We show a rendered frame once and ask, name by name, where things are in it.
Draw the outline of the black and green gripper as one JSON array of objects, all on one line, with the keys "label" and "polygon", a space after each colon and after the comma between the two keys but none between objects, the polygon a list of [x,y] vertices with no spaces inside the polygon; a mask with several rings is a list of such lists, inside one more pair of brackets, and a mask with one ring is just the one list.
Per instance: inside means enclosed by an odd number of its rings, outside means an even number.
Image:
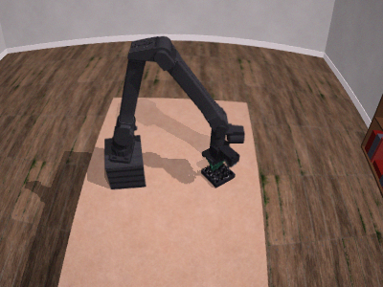
[{"label": "black and green gripper", "polygon": [[[203,151],[203,152],[202,152],[202,156],[203,156],[204,158],[206,158],[207,161],[209,162],[210,167],[211,167],[211,170],[212,170],[212,171],[215,171],[215,169],[218,169],[218,168],[224,163],[224,160],[223,160],[222,157],[221,157],[220,159],[218,159],[218,160],[215,160],[215,159],[211,156],[211,147],[212,147],[212,146],[215,146],[215,147],[221,147],[221,146],[213,145],[213,144],[210,142],[210,148],[207,149],[207,150],[205,150],[205,151]],[[222,161],[222,162],[221,162],[221,161]],[[213,167],[212,164],[214,165],[214,167]]]}]

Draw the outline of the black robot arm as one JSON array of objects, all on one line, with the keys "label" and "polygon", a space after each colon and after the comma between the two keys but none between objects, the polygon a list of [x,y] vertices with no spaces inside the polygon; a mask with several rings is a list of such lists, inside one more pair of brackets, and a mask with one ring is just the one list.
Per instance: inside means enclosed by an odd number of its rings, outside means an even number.
[{"label": "black robot arm", "polygon": [[[215,160],[222,157],[227,167],[235,166],[239,162],[240,155],[230,144],[244,143],[244,127],[228,123],[224,109],[210,96],[168,37],[155,36],[132,41],[127,58],[121,113],[112,137],[111,162],[131,163],[135,144],[133,139],[136,138],[134,130],[138,127],[134,116],[146,61],[156,62],[163,71],[168,71],[204,115],[212,129],[211,143],[223,145],[212,146],[211,156]],[[228,142],[225,142],[225,135]]]}]

